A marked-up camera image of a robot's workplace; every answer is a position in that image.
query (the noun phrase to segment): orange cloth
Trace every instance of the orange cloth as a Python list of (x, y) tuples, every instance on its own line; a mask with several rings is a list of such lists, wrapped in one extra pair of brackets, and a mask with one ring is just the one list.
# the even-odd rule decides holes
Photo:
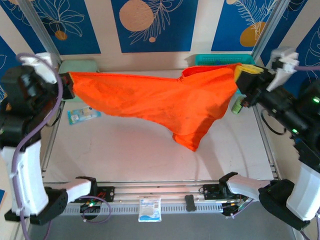
[(196, 151), (237, 90), (237, 65), (193, 66), (178, 79), (92, 72), (70, 75), (75, 94), (89, 106), (108, 115), (161, 124), (173, 132), (177, 143)]

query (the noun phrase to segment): gray floor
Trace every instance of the gray floor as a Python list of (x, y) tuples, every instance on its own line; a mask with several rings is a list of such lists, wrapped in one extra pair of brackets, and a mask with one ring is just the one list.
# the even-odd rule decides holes
[[(42, 240), (47, 226), (32, 226)], [(163, 214), (162, 222), (138, 222), (137, 215), (114, 215), (105, 224), (84, 223), (80, 216), (53, 221), (48, 240), (294, 240), (292, 229), (253, 203), (235, 219), (222, 214)]]

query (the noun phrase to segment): plastic basket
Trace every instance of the plastic basket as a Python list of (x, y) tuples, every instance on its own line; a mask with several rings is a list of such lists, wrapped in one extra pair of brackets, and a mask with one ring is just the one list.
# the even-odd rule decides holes
[(255, 64), (250, 54), (198, 54), (195, 56), (196, 66), (212, 66), (227, 64)]

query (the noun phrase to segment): small packet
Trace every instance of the small packet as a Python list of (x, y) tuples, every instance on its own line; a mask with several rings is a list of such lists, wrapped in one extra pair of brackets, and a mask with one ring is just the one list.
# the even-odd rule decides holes
[(86, 120), (101, 117), (101, 112), (94, 110), (90, 106), (68, 111), (69, 124), (76, 124)]
[(145, 197), (140, 199), (139, 222), (161, 222), (161, 198)]

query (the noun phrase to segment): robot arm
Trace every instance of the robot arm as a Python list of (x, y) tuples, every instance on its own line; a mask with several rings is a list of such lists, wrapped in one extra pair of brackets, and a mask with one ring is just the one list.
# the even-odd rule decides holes
[[(53, 66), (49, 53), (36, 56)], [(12, 180), (13, 199), (12, 209), (5, 214), (5, 219), (18, 222), (23, 213), (30, 223), (43, 225), (60, 215), (67, 203), (88, 194), (96, 196), (97, 182), (94, 178), (79, 177), (60, 185), (59, 189), (44, 187), (40, 166), (40, 130), (22, 146), (17, 156), (17, 174), (13, 176), (13, 158), (18, 145), (44, 121), (54, 105), (59, 104), (55, 74), (34, 57), (23, 57), (22, 60), (22, 66), (8, 69), (1, 80), (7, 98), (0, 106), (0, 147)], [(73, 98), (72, 81), (62, 79), (62, 86), (62, 96)]]
[(271, 54), (272, 69), (239, 66), (237, 86), (246, 95), (241, 105), (262, 105), (292, 134), (302, 162), (297, 184), (283, 179), (259, 181), (229, 173), (225, 188), (259, 200), (271, 214), (297, 230), (306, 227), (320, 208), (320, 85), (316, 81), (295, 98), (282, 85), (298, 66), (292, 48)]

